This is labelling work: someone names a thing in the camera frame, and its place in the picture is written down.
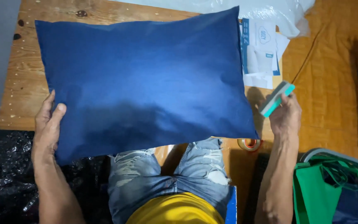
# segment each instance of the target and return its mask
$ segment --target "fingernail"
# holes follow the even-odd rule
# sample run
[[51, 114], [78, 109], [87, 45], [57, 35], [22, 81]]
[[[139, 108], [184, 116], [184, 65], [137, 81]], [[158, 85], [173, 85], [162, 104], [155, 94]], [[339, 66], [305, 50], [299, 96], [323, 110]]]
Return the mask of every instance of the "fingernail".
[[57, 104], [57, 109], [58, 110], [63, 110], [64, 109], [64, 105], [62, 103]]

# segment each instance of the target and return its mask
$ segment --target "orange floor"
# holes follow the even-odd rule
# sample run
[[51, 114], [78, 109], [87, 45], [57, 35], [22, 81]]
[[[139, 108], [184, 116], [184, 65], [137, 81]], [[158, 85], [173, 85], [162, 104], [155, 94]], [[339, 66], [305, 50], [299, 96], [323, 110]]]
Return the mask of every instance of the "orange floor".
[[[300, 151], [325, 147], [358, 159], [358, 0], [316, 0], [306, 18], [310, 36], [291, 40], [283, 56], [283, 79], [296, 86], [302, 107]], [[184, 149], [172, 150], [166, 164], [167, 147], [156, 154], [173, 170]], [[238, 223], [256, 157], [236, 140], [224, 141], [226, 171], [238, 187]]]

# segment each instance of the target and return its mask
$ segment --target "forearm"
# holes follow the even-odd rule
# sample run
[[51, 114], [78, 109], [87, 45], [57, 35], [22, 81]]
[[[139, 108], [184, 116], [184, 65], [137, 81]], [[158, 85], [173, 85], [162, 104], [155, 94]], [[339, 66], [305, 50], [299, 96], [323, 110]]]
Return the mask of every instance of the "forearm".
[[255, 223], [291, 223], [293, 215], [292, 178], [298, 157], [297, 134], [275, 136], [262, 179]]
[[85, 223], [78, 201], [53, 156], [33, 161], [40, 224]]

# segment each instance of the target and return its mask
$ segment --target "left hand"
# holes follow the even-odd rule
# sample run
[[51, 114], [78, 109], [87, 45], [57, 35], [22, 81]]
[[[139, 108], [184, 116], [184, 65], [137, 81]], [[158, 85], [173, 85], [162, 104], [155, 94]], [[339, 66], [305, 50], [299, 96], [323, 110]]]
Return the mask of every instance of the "left hand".
[[60, 121], [66, 113], [67, 107], [60, 103], [52, 113], [51, 109], [54, 97], [55, 91], [53, 90], [44, 100], [41, 109], [35, 117], [35, 135], [31, 151], [31, 160], [33, 163], [50, 157], [54, 158], [54, 152], [57, 149]]

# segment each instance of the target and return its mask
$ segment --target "green bag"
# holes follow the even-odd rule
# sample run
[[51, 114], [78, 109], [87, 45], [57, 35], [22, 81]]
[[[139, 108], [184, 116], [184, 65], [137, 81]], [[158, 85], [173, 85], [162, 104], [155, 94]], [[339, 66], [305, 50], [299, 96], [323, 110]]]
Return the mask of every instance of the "green bag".
[[[332, 184], [324, 181], [328, 175]], [[356, 177], [357, 184], [349, 177]], [[337, 158], [314, 156], [295, 166], [293, 188], [298, 224], [331, 224], [342, 188], [358, 191], [358, 166]]]

